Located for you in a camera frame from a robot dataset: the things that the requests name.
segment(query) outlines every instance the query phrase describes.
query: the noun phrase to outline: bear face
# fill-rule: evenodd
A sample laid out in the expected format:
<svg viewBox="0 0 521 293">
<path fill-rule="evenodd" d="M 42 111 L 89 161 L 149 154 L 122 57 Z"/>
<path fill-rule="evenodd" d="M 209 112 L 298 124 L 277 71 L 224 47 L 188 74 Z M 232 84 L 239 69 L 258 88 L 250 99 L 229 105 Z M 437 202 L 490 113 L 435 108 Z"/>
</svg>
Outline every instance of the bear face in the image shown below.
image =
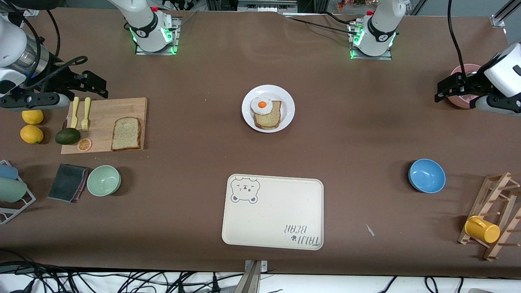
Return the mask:
<svg viewBox="0 0 521 293">
<path fill-rule="evenodd" d="M 238 202 L 240 200 L 247 200 L 250 203 L 257 202 L 257 193 L 261 188 L 261 184 L 257 179 L 250 178 L 235 178 L 231 182 L 231 201 Z"/>
</svg>

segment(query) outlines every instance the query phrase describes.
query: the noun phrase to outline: toast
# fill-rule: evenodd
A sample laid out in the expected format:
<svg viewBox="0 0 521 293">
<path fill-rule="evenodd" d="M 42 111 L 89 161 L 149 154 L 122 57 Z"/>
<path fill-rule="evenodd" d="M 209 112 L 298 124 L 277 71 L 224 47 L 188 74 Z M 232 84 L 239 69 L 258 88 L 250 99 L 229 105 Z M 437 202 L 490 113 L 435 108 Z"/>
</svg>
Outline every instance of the toast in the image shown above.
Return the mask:
<svg viewBox="0 0 521 293">
<path fill-rule="evenodd" d="M 124 117 L 114 123 L 112 151 L 138 150 L 141 148 L 141 123 L 135 117 Z"/>
<path fill-rule="evenodd" d="M 259 115 L 255 113 L 255 126 L 266 130 L 271 130 L 279 127 L 281 105 L 281 101 L 273 101 L 273 109 L 271 109 L 271 112 L 269 114 Z"/>
</svg>

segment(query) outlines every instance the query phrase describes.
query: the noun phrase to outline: pink bowl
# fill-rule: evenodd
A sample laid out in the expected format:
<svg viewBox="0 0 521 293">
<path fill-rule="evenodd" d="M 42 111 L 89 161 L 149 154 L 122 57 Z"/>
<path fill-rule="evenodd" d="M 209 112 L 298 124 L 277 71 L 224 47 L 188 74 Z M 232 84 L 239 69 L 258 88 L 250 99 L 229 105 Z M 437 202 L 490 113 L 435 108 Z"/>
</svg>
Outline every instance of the pink bowl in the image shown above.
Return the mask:
<svg viewBox="0 0 521 293">
<path fill-rule="evenodd" d="M 472 71 L 478 70 L 479 66 L 476 64 L 464 64 L 465 67 L 465 73 L 469 74 Z M 461 66 L 456 67 L 451 75 L 453 75 L 456 72 L 461 72 Z M 470 109 L 469 101 L 477 98 L 478 96 L 473 94 L 468 95 L 453 95 L 449 97 L 449 101 L 453 103 L 455 106 L 463 108 L 463 109 Z"/>
</svg>

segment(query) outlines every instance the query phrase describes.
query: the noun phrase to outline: table surface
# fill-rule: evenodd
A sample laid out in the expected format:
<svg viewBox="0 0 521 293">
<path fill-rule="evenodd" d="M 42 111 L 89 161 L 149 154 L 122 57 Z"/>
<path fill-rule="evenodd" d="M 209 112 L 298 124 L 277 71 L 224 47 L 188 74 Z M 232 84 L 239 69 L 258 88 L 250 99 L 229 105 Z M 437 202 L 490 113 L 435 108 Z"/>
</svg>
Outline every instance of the table surface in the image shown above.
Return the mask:
<svg viewBox="0 0 521 293">
<path fill-rule="evenodd" d="M 170 57 L 135 56 L 117 10 L 54 14 L 60 57 L 89 57 L 75 72 L 106 79 L 110 99 L 148 98 L 145 150 L 60 155 L 53 137 L 66 109 L 45 111 L 42 145 L 25 144 L 20 113 L 2 110 L 2 158 L 37 202 L 0 226 L 0 247 L 61 266 L 241 271 L 244 260 L 263 259 L 280 273 L 521 276 L 519 248 L 503 248 L 490 263 L 479 259 L 481 246 L 456 242 L 484 176 L 520 171 L 521 120 L 434 103 L 437 82 L 457 66 L 446 18 L 405 17 L 393 60 L 377 62 L 351 60 L 343 33 L 275 13 L 197 13 Z M 31 22 L 52 52 L 48 16 Z M 488 18 L 453 24 L 466 63 L 483 64 L 507 46 Z M 295 100 L 281 132 L 259 133 L 242 119 L 243 97 L 261 84 Z M 411 162 L 424 157 L 445 169 L 439 193 L 418 193 L 407 181 Z M 47 199 L 60 163 L 115 166 L 121 188 L 105 198 L 85 191 L 74 204 Z M 324 246 L 225 244 L 234 173 L 321 180 Z"/>
</svg>

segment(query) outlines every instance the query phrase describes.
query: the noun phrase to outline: wooden cutting board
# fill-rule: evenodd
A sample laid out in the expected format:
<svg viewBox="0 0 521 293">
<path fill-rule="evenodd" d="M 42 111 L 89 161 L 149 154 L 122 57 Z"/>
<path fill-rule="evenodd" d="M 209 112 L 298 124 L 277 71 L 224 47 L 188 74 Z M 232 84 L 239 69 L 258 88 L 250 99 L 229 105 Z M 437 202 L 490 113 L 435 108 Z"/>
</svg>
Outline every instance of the wooden cutting board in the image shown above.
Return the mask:
<svg viewBox="0 0 521 293">
<path fill-rule="evenodd" d="M 77 144 L 62 145 L 61 154 L 87 154 L 87 153 L 104 153 L 111 152 L 112 133 L 114 131 L 114 122 L 123 117 L 136 117 L 141 123 L 141 150 L 145 140 L 145 123 L 146 123 L 146 104 L 145 97 L 134 97 L 130 99 L 107 99 L 91 102 L 91 110 L 89 113 L 89 130 L 84 132 L 81 129 L 81 121 L 85 114 L 85 102 L 80 102 L 78 106 L 78 129 L 81 138 L 89 138 L 92 140 L 92 147 L 86 152 L 78 150 Z M 67 127 L 72 122 L 72 103 L 69 105 L 69 113 L 67 119 Z"/>
</svg>

